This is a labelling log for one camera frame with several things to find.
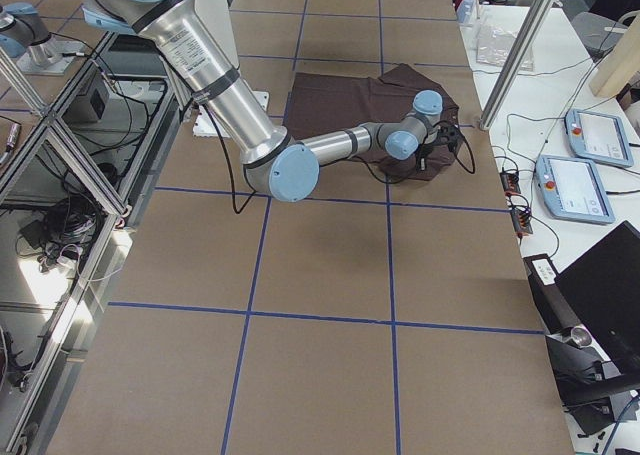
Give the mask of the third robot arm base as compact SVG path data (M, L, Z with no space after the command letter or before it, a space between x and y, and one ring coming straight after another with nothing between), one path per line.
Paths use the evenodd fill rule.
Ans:
M1 48L23 73L55 76L85 53L82 41L54 36L35 7L24 2L1 7Z

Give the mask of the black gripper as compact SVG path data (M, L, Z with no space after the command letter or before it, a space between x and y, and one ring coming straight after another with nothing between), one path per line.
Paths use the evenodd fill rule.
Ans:
M435 131L432 147L446 147L448 150L458 149L458 127L450 123L440 124Z

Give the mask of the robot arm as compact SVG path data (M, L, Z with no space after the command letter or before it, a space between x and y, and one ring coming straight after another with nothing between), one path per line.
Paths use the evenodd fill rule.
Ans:
M397 160L427 154L436 146L456 152L461 142L443 127L442 98L419 92L398 123L359 126L295 141L274 125L214 36L196 13L196 0L84 0L88 24L133 33L154 43L196 104L219 121L240 149L248 185L283 202L315 189L322 166L383 149Z

